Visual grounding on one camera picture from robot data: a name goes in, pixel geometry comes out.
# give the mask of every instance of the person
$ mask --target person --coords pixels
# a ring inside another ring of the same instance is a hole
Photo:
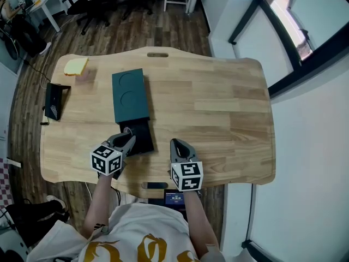
[[[50,48],[51,42],[46,43],[42,40],[36,29],[25,20],[23,15],[19,14],[19,11],[25,7],[25,4],[12,11],[11,5],[7,0],[0,0],[0,7],[1,17],[6,23],[11,25],[11,35],[31,57],[38,53],[42,55]]]
[[[46,200],[41,204],[13,204],[1,209],[0,230],[13,228],[27,247],[33,246],[50,231],[56,221],[66,222],[69,219],[64,201],[53,195],[48,195]]]
[[[29,253],[34,261],[225,261],[195,191],[184,192],[188,222],[167,207],[134,203],[108,219],[112,175],[100,175],[80,234],[57,221]]]

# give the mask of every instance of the checkered fabric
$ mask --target checkered fabric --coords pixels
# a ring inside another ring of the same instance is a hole
[[[4,163],[4,159],[0,158],[0,209],[13,204],[9,169],[7,163]]]

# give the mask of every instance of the person's arm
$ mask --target person's arm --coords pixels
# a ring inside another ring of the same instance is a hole
[[[97,224],[108,226],[110,185],[113,174],[110,176],[100,175],[96,189],[93,193],[92,202],[89,206],[81,235],[89,238]]]
[[[17,9],[15,9],[14,11],[12,11],[11,6],[9,4],[9,2],[5,2],[4,4],[4,8],[6,11],[6,15],[9,19],[12,19],[16,14],[18,14],[18,12],[22,9],[22,7],[24,7],[24,5],[21,5],[20,7],[18,7]]]
[[[198,258],[201,259],[208,252],[207,246],[215,246],[219,251],[218,241],[196,191],[187,191],[183,194],[189,236]]]

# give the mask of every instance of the black pants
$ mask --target black pants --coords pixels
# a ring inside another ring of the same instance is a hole
[[[16,15],[12,19],[11,26],[11,35],[31,57],[34,57],[46,48],[46,42],[40,38],[35,28],[22,15]]]
[[[55,200],[42,204],[13,204],[7,206],[6,210],[27,247],[41,240],[57,220],[68,220],[68,215],[55,213],[62,212],[61,203]],[[53,213],[55,214],[49,219],[38,221]]]

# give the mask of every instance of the glass pane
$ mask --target glass pane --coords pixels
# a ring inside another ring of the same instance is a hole
[[[303,34],[297,25],[296,21],[290,14],[288,10],[288,4],[290,0],[265,0],[277,15],[281,23],[286,28],[289,33],[297,51],[299,53],[300,59],[305,60],[309,55],[312,54],[312,50]]]

